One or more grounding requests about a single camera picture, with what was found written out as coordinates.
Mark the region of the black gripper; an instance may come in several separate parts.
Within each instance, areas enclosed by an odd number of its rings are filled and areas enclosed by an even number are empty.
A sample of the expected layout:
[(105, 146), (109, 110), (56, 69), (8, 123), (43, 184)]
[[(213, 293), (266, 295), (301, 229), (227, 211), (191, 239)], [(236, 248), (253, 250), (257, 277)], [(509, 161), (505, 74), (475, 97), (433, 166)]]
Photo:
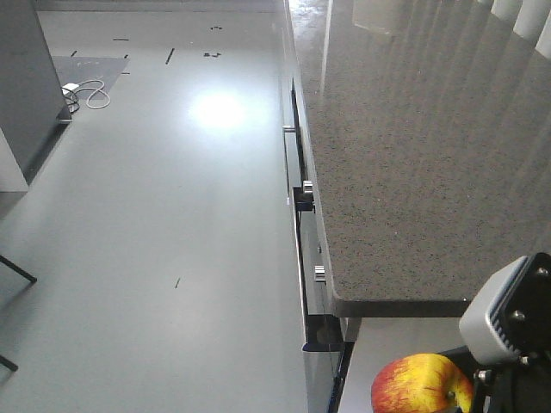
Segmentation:
[(443, 352), (473, 387), (469, 408), (447, 412), (549, 412), (550, 352), (521, 355), (516, 361), (483, 365), (467, 347)]

